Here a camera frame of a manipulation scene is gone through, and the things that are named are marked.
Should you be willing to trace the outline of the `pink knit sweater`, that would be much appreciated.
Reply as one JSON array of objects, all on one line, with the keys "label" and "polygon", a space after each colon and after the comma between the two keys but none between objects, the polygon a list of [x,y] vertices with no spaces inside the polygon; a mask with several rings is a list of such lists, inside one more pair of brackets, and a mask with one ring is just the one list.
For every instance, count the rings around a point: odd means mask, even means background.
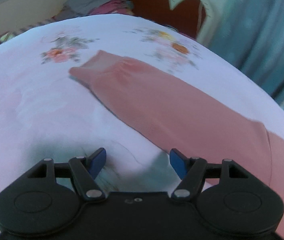
[{"label": "pink knit sweater", "polygon": [[[162,150],[236,161],[284,202],[284,139],[145,62],[100,50],[70,74],[126,125]],[[277,232],[284,237],[284,216]]]}]

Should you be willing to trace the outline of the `pile of pink-grey clothes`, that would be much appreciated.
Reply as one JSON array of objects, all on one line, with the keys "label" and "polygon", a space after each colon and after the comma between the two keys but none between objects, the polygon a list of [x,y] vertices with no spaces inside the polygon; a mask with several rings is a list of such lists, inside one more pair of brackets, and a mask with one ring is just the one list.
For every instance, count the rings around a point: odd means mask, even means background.
[{"label": "pile of pink-grey clothes", "polygon": [[67,0],[55,21],[101,14],[133,15],[131,0]]}]

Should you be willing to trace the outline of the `floral white bed sheet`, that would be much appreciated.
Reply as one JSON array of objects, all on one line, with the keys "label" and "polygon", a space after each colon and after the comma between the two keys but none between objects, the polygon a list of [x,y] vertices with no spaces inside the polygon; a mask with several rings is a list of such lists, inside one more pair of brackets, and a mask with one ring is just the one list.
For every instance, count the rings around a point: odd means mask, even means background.
[{"label": "floral white bed sheet", "polygon": [[284,111],[221,57],[166,27],[127,15],[48,24],[0,45],[0,192],[44,158],[107,151],[105,191],[172,191],[167,154],[110,113],[69,69],[103,50],[144,61],[266,128],[284,175]]}]

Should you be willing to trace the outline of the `blue-grey left curtain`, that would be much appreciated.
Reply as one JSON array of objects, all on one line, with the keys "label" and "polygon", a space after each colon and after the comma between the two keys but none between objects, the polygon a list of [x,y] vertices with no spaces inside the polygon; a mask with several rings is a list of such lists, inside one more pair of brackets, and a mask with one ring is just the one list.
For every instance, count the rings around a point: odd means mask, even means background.
[{"label": "blue-grey left curtain", "polygon": [[209,49],[284,109],[284,0],[228,0]]}]

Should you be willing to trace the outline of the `red heart-shaped headboard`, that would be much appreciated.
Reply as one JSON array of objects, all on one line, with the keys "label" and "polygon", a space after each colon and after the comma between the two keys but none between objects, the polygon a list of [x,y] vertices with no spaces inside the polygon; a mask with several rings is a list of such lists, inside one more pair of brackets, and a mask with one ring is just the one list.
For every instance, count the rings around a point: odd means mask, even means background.
[{"label": "red heart-shaped headboard", "polygon": [[173,27],[196,39],[207,16],[201,0],[181,0],[171,5],[170,0],[130,0],[135,16],[161,25]]}]

